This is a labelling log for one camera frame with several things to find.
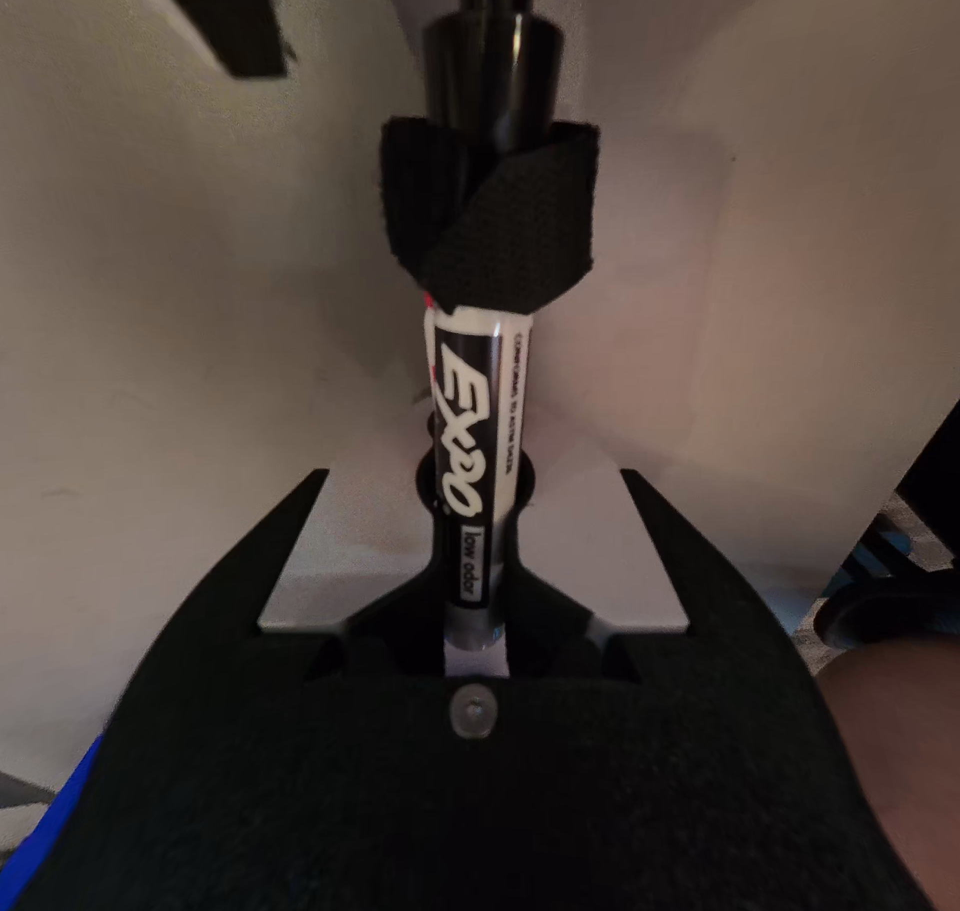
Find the person's bare leg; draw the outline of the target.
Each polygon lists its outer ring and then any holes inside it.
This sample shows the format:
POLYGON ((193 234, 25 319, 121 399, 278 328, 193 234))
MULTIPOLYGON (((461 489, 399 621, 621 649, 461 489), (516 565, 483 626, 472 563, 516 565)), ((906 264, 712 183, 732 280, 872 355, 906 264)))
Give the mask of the person's bare leg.
POLYGON ((958 638, 850 650, 816 681, 894 844, 918 865, 945 870, 958 863, 958 638))

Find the office chair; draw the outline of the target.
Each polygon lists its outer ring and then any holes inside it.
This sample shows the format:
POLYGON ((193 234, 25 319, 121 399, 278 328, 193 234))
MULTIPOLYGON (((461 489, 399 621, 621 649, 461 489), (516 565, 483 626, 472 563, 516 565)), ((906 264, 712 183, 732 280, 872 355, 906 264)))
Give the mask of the office chair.
POLYGON ((848 582, 828 595, 813 628, 826 646, 851 650, 898 639, 959 635, 958 508, 935 509, 920 522, 951 555, 950 565, 926 570, 894 545, 875 524, 857 546, 884 570, 877 575, 851 552, 841 571, 848 582))

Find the large blue plastic bin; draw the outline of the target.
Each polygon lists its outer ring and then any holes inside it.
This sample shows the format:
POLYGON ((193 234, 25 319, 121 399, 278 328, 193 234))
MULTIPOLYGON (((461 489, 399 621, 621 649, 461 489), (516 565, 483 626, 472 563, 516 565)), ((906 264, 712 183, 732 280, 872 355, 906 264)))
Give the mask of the large blue plastic bin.
POLYGON ((13 851, 2 869, 1 909, 16 909, 28 885, 50 857, 77 809, 105 734, 97 736, 66 783, 55 794, 35 828, 13 851))

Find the dark desk mat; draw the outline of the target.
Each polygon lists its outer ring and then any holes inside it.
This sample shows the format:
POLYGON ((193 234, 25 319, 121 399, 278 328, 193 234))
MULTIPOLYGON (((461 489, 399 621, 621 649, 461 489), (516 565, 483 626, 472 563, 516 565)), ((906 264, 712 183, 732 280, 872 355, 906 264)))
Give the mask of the dark desk mat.
POLYGON ((230 77, 287 77, 296 55, 283 36, 275 0, 172 1, 230 77))

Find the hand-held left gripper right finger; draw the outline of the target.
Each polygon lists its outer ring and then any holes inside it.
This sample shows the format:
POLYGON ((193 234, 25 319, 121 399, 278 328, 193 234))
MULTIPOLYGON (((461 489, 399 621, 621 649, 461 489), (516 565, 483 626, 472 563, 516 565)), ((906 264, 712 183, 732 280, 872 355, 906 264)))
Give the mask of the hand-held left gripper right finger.
POLYGON ((599 675, 637 636, 690 617, 618 462, 597 446, 526 446, 510 543, 510 675, 599 675))

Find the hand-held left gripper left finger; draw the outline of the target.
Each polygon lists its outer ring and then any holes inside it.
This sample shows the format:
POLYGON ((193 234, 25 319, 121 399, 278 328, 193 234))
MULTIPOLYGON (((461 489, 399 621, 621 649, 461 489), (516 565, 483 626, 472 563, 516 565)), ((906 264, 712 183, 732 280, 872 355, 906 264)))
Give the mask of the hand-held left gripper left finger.
POLYGON ((368 651, 399 674, 443 676, 431 453, 426 441, 372 441, 334 463, 258 616, 262 633, 319 634, 354 659, 368 651))

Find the black whiteboard marker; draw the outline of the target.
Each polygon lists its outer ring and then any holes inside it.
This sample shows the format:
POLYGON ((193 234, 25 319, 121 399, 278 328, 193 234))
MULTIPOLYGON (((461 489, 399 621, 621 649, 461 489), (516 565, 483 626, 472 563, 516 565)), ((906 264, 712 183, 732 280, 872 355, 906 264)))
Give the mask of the black whiteboard marker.
MULTIPOLYGON (((562 31, 534 15, 533 0, 460 0, 424 33, 427 108, 465 145, 453 197, 465 209, 503 159, 542 144, 553 119, 562 31)), ((444 636, 480 652, 502 635, 497 603, 506 521, 517 497, 515 468, 532 317, 455 310, 431 295, 424 318, 431 391, 444 636)))

